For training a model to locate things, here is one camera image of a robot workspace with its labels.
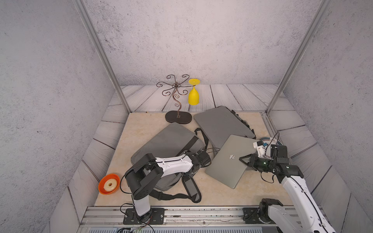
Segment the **silver apple laptop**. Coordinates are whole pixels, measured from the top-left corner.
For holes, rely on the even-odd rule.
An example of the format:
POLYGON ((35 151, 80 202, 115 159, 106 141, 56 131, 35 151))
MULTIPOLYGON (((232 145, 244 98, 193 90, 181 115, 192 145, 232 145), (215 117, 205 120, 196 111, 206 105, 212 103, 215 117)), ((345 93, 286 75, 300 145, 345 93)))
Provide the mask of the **silver apple laptop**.
POLYGON ((239 159, 256 152, 256 139, 231 135, 214 157, 205 173, 226 186, 234 189, 246 171, 247 166, 239 159))

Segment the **grey zippered laptop bag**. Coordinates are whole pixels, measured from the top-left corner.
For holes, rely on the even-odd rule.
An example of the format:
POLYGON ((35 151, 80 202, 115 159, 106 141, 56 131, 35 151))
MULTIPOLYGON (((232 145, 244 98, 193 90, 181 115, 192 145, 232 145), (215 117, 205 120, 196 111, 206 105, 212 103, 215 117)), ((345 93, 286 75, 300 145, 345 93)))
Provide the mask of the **grey zippered laptop bag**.
MULTIPOLYGON (((207 146, 197 137, 197 133, 192 133, 187 128, 178 123, 172 123, 154 136, 144 146, 134 153, 131 163, 134 170, 125 175, 128 186, 131 190, 139 188, 140 180, 148 174, 141 170, 143 165, 154 165, 154 159, 145 157, 152 154, 158 158, 172 158, 184 156, 184 153, 191 151, 196 153, 200 150, 206 151, 207 146)), ((192 177, 196 172, 189 172, 192 177)))

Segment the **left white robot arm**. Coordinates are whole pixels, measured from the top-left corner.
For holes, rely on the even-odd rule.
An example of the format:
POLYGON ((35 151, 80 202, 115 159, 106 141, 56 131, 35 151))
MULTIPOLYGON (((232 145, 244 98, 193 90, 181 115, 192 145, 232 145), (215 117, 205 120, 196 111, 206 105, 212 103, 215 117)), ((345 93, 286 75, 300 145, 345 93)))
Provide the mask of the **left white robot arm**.
POLYGON ((138 217, 151 214, 149 197, 159 201, 174 199, 188 199, 199 203, 202 194, 193 179, 200 168, 208 167, 211 158, 207 152, 196 153, 189 150, 183 151, 180 156, 159 158, 148 153, 128 169, 123 178, 131 190, 134 209, 138 217), (156 186, 159 181, 167 176, 181 175, 181 180, 187 194, 169 195, 160 191, 156 186))

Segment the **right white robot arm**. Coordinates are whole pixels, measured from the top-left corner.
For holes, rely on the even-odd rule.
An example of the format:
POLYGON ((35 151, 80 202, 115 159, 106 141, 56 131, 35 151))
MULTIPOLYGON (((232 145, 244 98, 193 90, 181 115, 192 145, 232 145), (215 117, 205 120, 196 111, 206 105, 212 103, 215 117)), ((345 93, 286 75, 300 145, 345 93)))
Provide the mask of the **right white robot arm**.
POLYGON ((269 198, 262 199, 257 211, 245 216, 244 221, 256 217, 263 224, 275 223, 284 233, 335 232, 313 199, 300 168, 290 164, 287 147, 278 144, 265 147, 262 141, 253 143, 253 147, 256 152, 241 157, 240 161, 260 173, 272 173, 289 195, 301 223, 289 216, 281 201, 269 198))

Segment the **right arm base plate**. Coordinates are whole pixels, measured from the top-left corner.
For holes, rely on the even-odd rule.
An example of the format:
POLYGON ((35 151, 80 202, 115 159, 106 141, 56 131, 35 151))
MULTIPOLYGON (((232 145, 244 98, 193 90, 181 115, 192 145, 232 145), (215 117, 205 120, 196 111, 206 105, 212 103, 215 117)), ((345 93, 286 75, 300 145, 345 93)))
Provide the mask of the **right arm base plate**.
POLYGON ((273 221, 260 215, 259 208, 243 208, 243 221, 245 224, 272 224, 273 221))

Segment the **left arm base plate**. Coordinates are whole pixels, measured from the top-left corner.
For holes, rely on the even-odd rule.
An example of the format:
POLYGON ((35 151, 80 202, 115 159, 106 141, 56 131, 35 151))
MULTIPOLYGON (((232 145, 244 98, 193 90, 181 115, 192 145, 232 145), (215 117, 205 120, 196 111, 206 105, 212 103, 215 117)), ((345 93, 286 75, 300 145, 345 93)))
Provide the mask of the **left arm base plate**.
POLYGON ((164 223, 165 209, 151 208, 146 214, 139 216, 134 208, 126 209, 124 213, 124 225, 162 225, 164 223))

